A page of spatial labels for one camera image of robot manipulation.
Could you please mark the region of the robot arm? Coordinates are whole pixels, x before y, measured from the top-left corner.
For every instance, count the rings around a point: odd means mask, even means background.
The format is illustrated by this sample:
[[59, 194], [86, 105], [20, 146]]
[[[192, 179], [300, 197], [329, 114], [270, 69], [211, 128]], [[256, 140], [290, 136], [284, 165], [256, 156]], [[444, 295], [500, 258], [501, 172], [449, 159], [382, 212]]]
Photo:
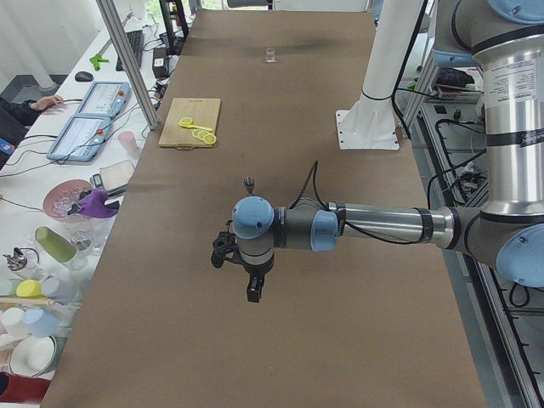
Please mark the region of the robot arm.
[[471, 54], [483, 69], [489, 197], [480, 208], [392, 208], [297, 198], [272, 207], [248, 196], [232, 212], [221, 256], [249, 275], [258, 302], [277, 248], [330, 251], [350, 230], [398, 245], [433, 243], [465, 253], [523, 286], [543, 284], [543, 4], [442, 1], [438, 62]]

